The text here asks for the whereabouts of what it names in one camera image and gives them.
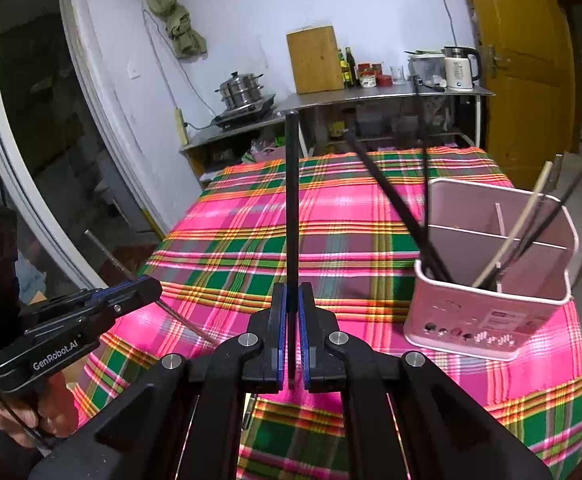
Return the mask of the person's left hand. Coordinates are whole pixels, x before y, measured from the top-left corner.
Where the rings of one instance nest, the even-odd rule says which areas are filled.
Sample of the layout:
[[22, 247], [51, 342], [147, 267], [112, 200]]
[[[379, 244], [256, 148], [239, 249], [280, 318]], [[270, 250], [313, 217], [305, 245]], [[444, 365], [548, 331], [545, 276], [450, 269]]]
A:
[[41, 429], [57, 438], [69, 437], [78, 428], [78, 410], [64, 373], [48, 379], [45, 391], [31, 408], [19, 400], [9, 401], [12, 414], [0, 403], [0, 430], [24, 448], [35, 448], [36, 441], [20, 425], [20, 419], [31, 430]]

